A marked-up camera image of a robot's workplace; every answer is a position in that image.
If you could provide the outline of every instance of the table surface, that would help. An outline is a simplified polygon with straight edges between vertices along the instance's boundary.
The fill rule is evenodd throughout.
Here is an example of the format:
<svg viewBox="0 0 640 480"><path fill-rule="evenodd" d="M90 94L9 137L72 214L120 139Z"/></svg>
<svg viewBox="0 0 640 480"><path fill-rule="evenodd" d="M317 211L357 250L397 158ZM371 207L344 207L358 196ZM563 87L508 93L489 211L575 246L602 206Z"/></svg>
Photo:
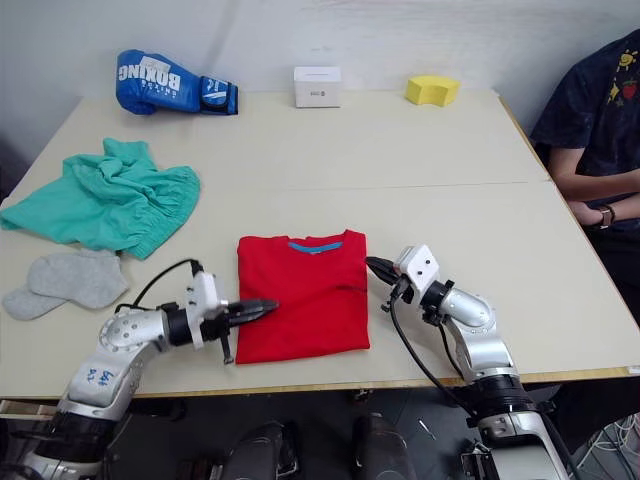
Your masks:
<svg viewBox="0 0 640 480"><path fill-rule="evenodd" d="M187 256L215 272L235 299L241 236L350 228L367 234L370 255L395 258L405 245L427 243L443 278L496 308L525 381L623 375L621 367L640 364L638 327L493 92L463 90L445 109L418 108L393 92L347 94L345 106L332 110L295 110L283 94L241 100L233 118L139 118L109 101L83 100L3 206L57 178L65 157L99 152L104 136L144 139L162 168L191 165L202 192L185 226L151 257L123 257L131 289L121 301ZM74 248L0 231L0 264L12 272L0 276L0 294L20 286L38 256ZM188 269L174 272L147 301L182 302L188 281ZM387 294L370 276L368 351L224 366L219 344L187 346L151 362L139 392L427 385L379 309ZM30 322L1 311L0 396L59 396L110 311L68 303ZM399 313L436 376L454 377L437 330L408 307Z"/></svg>

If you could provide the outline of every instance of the blue boxing glove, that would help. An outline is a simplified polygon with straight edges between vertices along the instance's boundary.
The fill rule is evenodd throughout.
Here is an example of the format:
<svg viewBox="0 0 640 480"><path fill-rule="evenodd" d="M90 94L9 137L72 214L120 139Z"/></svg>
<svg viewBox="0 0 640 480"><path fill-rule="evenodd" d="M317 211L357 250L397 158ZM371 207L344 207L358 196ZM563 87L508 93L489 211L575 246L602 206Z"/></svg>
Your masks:
<svg viewBox="0 0 640 480"><path fill-rule="evenodd" d="M213 115L238 113L238 87L199 77L157 53L126 50L118 55L116 98L136 115L157 107Z"/></svg>

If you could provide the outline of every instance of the gray sock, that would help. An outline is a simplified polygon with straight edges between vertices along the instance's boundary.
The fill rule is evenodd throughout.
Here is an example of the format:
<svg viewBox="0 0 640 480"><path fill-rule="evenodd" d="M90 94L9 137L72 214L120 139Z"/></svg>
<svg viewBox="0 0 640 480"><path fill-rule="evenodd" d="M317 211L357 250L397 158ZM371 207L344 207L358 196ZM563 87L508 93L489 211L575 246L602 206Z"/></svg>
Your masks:
<svg viewBox="0 0 640 480"><path fill-rule="evenodd" d="M27 287L39 295L95 309L112 304L129 285L113 252L82 249L38 258L29 269Z"/></svg>
<svg viewBox="0 0 640 480"><path fill-rule="evenodd" d="M64 298L36 295L27 287L9 292L2 299L5 310L16 320L32 320L65 302Z"/></svg>

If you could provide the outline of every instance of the folded red shirt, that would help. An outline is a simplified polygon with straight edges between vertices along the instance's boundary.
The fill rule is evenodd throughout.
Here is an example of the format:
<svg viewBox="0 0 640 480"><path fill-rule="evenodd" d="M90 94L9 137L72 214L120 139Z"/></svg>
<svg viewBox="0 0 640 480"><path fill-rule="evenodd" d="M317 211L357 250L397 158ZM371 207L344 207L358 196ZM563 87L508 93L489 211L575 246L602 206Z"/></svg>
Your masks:
<svg viewBox="0 0 640 480"><path fill-rule="evenodd" d="M317 357L369 348L366 237L243 237L240 298L279 307L238 334L237 363Z"/></svg>

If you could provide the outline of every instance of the wristwatch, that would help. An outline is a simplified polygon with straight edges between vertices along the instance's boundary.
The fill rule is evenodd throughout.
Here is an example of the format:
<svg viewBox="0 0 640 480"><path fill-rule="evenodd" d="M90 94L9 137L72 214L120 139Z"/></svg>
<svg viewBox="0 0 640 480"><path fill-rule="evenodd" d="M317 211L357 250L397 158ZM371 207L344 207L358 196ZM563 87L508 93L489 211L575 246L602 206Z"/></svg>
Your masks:
<svg viewBox="0 0 640 480"><path fill-rule="evenodd" d="M602 213L602 220L595 225L591 225L591 228L594 230L609 228L611 224L616 221L616 212L613 211L611 205L600 205L596 208Z"/></svg>

